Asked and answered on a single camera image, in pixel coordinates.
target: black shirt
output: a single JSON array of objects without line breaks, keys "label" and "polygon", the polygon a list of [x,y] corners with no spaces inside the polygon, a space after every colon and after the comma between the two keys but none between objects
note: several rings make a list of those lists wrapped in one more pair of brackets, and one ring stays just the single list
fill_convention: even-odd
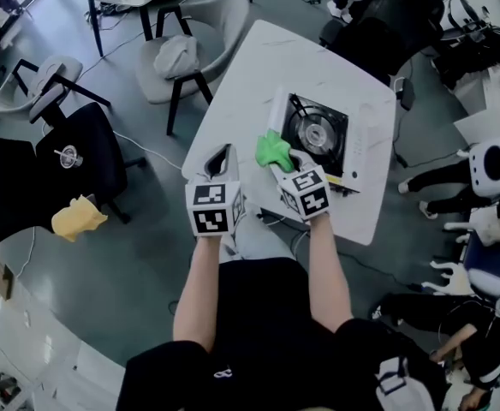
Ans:
[{"label": "black shirt", "polygon": [[311,318],[307,285],[307,273],[291,259],[221,265],[211,354],[195,342],[168,342],[136,356],[117,409],[379,410],[374,374],[400,354],[441,408],[443,369],[425,352],[362,319],[331,333]]},{"label": "black shirt", "polygon": [[500,27],[484,30],[484,38],[475,44],[476,54],[468,53],[469,72],[482,71],[500,64]]},{"label": "black shirt", "polygon": [[453,335],[468,324],[477,332],[461,344],[463,363],[473,385],[488,390],[494,386],[495,379],[486,383],[480,379],[500,365],[500,318],[493,305],[475,298],[454,309],[441,327]]}]

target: gray floor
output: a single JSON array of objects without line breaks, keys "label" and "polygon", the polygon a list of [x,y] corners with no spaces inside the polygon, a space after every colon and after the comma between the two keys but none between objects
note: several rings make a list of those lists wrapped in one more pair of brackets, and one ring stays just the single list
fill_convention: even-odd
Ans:
[{"label": "gray floor", "polygon": [[[1,55],[0,61],[8,69],[20,57],[39,64],[51,54],[65,54],[82,61],[86,69],[98,60],[92,31],[83,17],[86,0],[37,0],[30,10],[33,20],[25,15],[16,23],[12,46]],[[330,18],[324,3],[313,7],[300,0],[255,0],[251,16],[313,41],[318,40],[321,27]],[[107,20],[104,27],[112,23]],[[102,32],[104,51],[112,51],[140,31],[140,18],[134,11],[115,29]],[[180,31],[174,17],[167,20],[166,31]],[[197,36],[206,48],[218,53],[211,32],[198,29]],[[80,83],[112,101],[108,114],[115,130],[181,165],[205,114],[205,102],[200,95],[183,100],[176,135],[167,137],[168,105],[149,105],[134,78],[134,63],[143,41],[139,36],[119,48],[85,74]],[[415,56],[413,67],[407,65],[401,71],[404,75],[413,73],[416,102],[404,118],[397,149],[409,163],[417,164],[465,146],[451,125],[464,116],[464,111],[443,89],[424,56]],[[70,113],[87,102],[79,95],[70,95],[62,109]],[[0,136],[37,143],[41,122],[0,121]],[[130,143],[120,144],[126,159],[142,155]],[[123,226],[112,217],[97,231],[80,236],[75,244],[37,229],[33,258],[21,277],[26,288],[70,330],[121,364],[170,339],[168,305],[182,291],[194,245],[183,205],[182,176],[162,160],[148,158],[152,169],[130,170],[128,190],[118,200],[133,217],[130,225]],[[442,232],[445,218],[434,222],[425,219],[417,210],[416,196],[402,197],[396,191],[399,181],[435,165],[439,164],[403,170],[393,161],[373,244],[362,247],[338,240],[339,250],[393,274],[400,282],[437,281],[427,263],[433,255],[447,254],[453,248],[454,236]],[[431,188],[420,197],[440,198],[452,192],[446,187]],[[275,228],[287,241],[295,234],[281,224]],[[27,258],[31,236],[28,229],[0,244],[0,258],[14,272]],[[304,240],[299,251],[304,265],[307,247]],[[358,316],[366,315],[381,295],[404,290],[391,277],[367,270],[351,258],[342,258],[342,263]]]}]

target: chair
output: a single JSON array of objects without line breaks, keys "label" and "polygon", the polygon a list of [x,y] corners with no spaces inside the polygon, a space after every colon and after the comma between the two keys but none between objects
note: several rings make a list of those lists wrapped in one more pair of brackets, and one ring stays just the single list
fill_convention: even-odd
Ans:
[{"label": "chair", "polygon": [[476,293],[492,301],[500,296],[500,242],[485,246],[476,231],[472,231],[468,236],[461,263],[438,264],[432,261],[430,265],[437,270],[451,270],[452,273],[442,274],[444,278],[449,279],[447,286],[424,282],[421,284],[424,288],[449,295]]},{"label": "chair", "polygon": [[[19,74],[21,67],[35,72],[35,76],[29,83],[29,86],[26,85]],[[67,97],[69,90],[83,94],[105,106],[109,106],[109,101],[75,84],[81,72],[82,64],[72,57],[50,57],[40,67],[29,63],[25,59],[21,59],[0,88],[0,118],[29,120],[31,123],[35,123],[40,115],[31,114],[33,106],[50,89],[56,86],[62,88],[61,94],[51,99],[54,107],[51,106],[46,109],[43,115],[44,119],[51,126],[54,126],[59,118],[64,118],[58,105]],[[21,104],[17,104],[15,101],[15,93],[18,86],[27,97],[27,101]]]},{"label": "chair", "polygon": [[353,21],[346,27],[331,21],[320,42],[385,85],[408,59],[443,34],[442,0],[362,0],[350,12]]},{"label": "chair", "polygon": [[[83,157],[78,168],[64,169],[54,150],[73,145]],[[69,201],[94,195],[96,207],[107,204],[122,220],[113,199],[127,186],[125,169],[146,165],[145,158],[124,163],[113,130],[98,104],[78,109],[58,123],[38,144],[0,139],[0,241],[20,230],[41,226],[52,232],[51,219]]]},{"label": "chair", "polygon": [[[185,98],[200,90],[208,104],[211,103],[212,94],[207,83],[217,79],[228,67],[244,31],[248,10],[247,0],[207,0],[198,3],[184,3],[158,11],[156,38],[142,45],[136,76],[141,90],[150,104],[164,104],[170,101],[167,135],[172,134],[180,98]],[[176,15],[182,26],[182,31],[186,35],[192,35],[186,21],[187,18],[214,27],[221,33],[225,48],[223,53],[211,62],[202,46],[198,45],[197,55],[202,69],[194,74],[165,80],[157,74],[153,62],[161,46],[170,38],[163,36],[164,17],[170,13]]]}]

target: gray chair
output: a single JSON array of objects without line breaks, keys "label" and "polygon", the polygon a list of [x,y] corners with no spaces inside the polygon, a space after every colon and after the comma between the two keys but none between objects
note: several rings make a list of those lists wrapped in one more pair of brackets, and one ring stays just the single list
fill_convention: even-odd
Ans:
[{"label": "gray chair", "polygon": [[[20,76],[20,68],[35,73],[26,85]],[[72,57],[49,57],[39,67],[21,59],[0,88],[0,118],[29,121],[35,123],[41,116],[51,126],[63,118],[59,104],[70,90],[109,106],[110,102],[77,85],[82,72],[82,64]],[[18,87],[26,95],[23,102],[17,102]]]},{"label": "gray chair", "polygon": [[[248,11],[247,0],[206,0],[161,8],[158,11],[156,38],[142,45],[136,76],[150,104],[164,104],[170,101],[167,135],[172,134],[180,98],[185,98],[200,90],[208,104],[211,103],[212,95],[207,83],[217,79],[228,67],[244,32]],[[224,50],[218,58],[211,61],[202,46],[198,44],[197,55],[201,70],[194,74],[166,80],[157,74],[153,62],[161,46],[171,38],[163,36],[164,17],[170,13],[176,15],[186,35],[192,35],[187,19],[205,23],[216,29],[223,37]]]}]

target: office chair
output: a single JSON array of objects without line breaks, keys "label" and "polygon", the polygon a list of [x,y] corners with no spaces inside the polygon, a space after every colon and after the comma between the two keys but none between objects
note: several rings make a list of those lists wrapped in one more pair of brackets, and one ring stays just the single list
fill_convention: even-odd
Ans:
[{"label": "office chair", "polygon": [[[136,68],[136,77],[141,91],[150,104],[170,102],[170,113],[166,134],[171,135],[176,119],[178,103],[197,91],[201,91],[208,104],[212,94],[208,83],[216,80],[229,66],[231,57],[244,32],[248,11],[248,0],[205,0],[197,3],[183,3],[170,8],[161,8],[157,17],[157,34],[155,39],[146,41],[140,50],[140,61]],[[183,33],[192,35],[187,19],[199,21],[213,27],[223,40],[222,54],[211,60],[201,44],[197,44],[197,57],[201,70],[193,74],[166,80],[157,74],[153,62],[162,45],[170,39],[163,36],[164,18],[174,13],[180,22]]]},{"label": "office chair", "polygon": [[[21,68],[35,73],[28,85],[20,76]],[[21,59],[0,87],[0,118],[35,123],[42,116],[49,125],[54,126],[65,118],[59,104],[68,96],[70,90],[110,106],[108,100],[75,83],[81,72],[82,64],[72,57],[49,57],[39,67]],[[15,100],[18,87],[27,97],[21,104]],[[49,93],[52,89],[55,89],[54,96]]]},{"label": "office chair", "polygon": [[415,53],[440,39],[442,0],[362,0],[351,6],[353,21],[336,34],[327,25],[320,42],[367,73],[390,84]]},{"label": "office chair", "polygon": [[[64,169],[59,156],[72,145],[80,167]],[[78,109],[38,144],[0,139],[0,241],[30,227],[52,232],[51,219],[73,198],[94,195],[96,207],[108,205],[123,223],[113,199],[127,187],[126,168],[146,166],[145,158],[124,163],[113,130],[98,104]]]}]

